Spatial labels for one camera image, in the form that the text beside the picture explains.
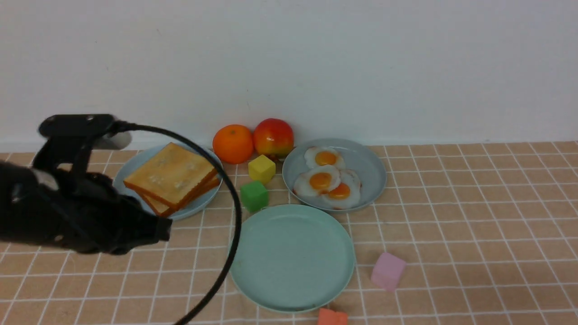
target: orange cube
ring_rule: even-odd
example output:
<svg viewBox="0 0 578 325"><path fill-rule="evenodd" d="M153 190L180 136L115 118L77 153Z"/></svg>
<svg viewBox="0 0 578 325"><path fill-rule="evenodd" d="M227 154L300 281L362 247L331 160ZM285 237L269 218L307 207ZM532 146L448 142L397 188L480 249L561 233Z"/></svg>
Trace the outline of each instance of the orange cube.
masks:
<svg viewBox="0 0 578 325"><path fill-rule="evenodd" d="M347 325L347 314L321 308L317 325Z"/></svg>

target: empty plate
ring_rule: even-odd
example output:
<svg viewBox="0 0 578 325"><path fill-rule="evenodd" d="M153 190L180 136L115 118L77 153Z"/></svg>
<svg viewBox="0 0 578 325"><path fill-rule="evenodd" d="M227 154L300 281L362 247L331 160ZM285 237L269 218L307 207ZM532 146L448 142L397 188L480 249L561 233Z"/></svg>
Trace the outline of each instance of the empty plate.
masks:
<svg viewBox="0 0 578 325"><path fill-rule="evenodd" d="M335 299L355 266L347 231L327 213L288 204L266 208L243 223L231 276L256 304L276 311L310 311Z"/></svg>

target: red apple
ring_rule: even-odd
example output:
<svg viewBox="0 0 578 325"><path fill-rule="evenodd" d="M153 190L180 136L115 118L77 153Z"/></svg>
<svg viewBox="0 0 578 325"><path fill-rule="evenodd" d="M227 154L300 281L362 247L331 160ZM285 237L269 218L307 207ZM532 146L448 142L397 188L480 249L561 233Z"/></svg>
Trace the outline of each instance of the red apple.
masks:
<svg viewBox="0 0 578 325"><path fill-rule="evenodd" d="M279 119L266 119L253 131L253 143L258 154L278 161L293 150L293 129Z"/></svg>

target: yellow cube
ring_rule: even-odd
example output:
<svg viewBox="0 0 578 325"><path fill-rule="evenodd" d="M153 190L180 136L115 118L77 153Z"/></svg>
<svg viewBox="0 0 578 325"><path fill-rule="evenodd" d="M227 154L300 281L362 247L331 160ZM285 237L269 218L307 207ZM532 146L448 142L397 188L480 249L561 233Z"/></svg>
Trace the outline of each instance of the yellow cube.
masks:
<svg viewBox="0 0 578 325"><path fill-rule="evenodd" d="M249 163L249 177L263 184L269 183L275 176L275 170L275 163L263 155Z"/></svg>

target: toast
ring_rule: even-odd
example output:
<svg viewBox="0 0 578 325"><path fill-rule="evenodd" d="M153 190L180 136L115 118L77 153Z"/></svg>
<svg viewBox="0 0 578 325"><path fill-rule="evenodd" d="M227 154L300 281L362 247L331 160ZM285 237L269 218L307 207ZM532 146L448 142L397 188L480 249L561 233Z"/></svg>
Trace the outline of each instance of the toast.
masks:
<svg viewBox="0 0 578 325"><path fill-rule="evenodd" d="M213 188L217 187L221 183L221 180L217 177L213 177L210 181L204 184L197 193L191 197L190 201L186 202L182 208L185 208L189 203L195 201L197 198L202 196L203 194L207 193L208 191L212 190ZM148 206L154 211L154 213L159 217L168 217L173 213L177 212L177 210L171 209L169 206L160 203L159 201L155 200L154 198L148 197L145 194L139 194L141 199L148 204Z"/></svg>
<svg viewBox="0 0 578 325"><path fill-rule="evenodd" d="M173 210L179 210L217 175L203 157L169 143L123 180L124 185Z"/></svg>

